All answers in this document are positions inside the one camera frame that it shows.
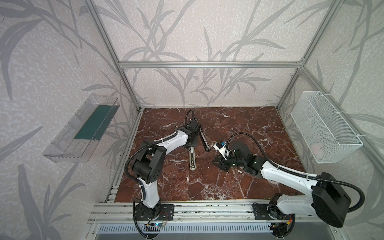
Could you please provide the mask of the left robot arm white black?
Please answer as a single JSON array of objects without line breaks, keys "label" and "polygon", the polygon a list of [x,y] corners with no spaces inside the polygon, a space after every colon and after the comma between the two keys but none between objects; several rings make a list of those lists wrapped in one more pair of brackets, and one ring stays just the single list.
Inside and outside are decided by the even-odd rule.
[{"label": "left robot arm white black", "polygon": [[154,210],[161,204],[158,178],[162,174],[166,156],[177,148],[196,147],[201,124],[195,120],[176,128],[175,132],[156,141],[144,141],[130,159],[133,160],[133,179],[138,182],[145,208]]}]

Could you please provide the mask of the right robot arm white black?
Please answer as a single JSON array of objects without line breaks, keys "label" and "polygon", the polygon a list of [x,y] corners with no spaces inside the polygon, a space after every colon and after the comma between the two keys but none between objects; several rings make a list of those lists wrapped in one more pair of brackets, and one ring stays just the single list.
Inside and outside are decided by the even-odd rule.
[{"label": "right robot arm white black", "polygon": [[221,170],[227,172],[231,167],[240,167],[254,177],[283,184],[300,193],[298,196],[275,194],[267,206],[255,205],[258,217],[278,220],[298,214],[317,216],[336,228],[344,225],[351,199],[330,174],[316,176],[279,166],[266,157],[254,156],[246,145],[234,150],[221,144],[214,148],[220,154],[212,162]]}]

